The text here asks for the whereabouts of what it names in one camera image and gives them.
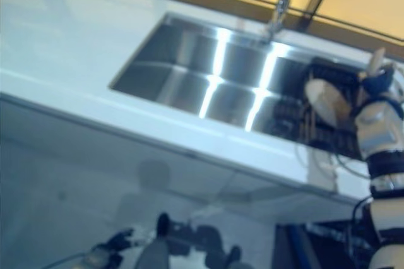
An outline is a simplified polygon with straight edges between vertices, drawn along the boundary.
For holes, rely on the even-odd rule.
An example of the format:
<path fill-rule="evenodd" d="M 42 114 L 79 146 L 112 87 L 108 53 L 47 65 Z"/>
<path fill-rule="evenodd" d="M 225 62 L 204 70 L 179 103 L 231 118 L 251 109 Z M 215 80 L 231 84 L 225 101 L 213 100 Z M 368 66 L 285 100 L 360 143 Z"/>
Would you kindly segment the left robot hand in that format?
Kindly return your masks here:
<path fill-rule="evenodd" d="M 103 243 L 103 246 L 111 251 L 117 252 L 128 249 L 132 246 L 131 237 L 133 233 L 134 229 L 132 228 L 121 230 Z"/>

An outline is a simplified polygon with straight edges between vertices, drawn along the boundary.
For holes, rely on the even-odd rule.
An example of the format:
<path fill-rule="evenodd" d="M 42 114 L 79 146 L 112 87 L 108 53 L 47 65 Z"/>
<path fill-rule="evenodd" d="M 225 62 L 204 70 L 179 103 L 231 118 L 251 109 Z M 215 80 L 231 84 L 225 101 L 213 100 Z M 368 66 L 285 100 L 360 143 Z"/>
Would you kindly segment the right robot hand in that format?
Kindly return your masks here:
<path fill-rule="evenodd" d="M 361 71 L 357 76 L 363 98 L 395 98 L 396 95 L 393 90 L 394 74 L 395 65 L 393 63 L 382 65 L 373 74 L 366 71 Z"/>

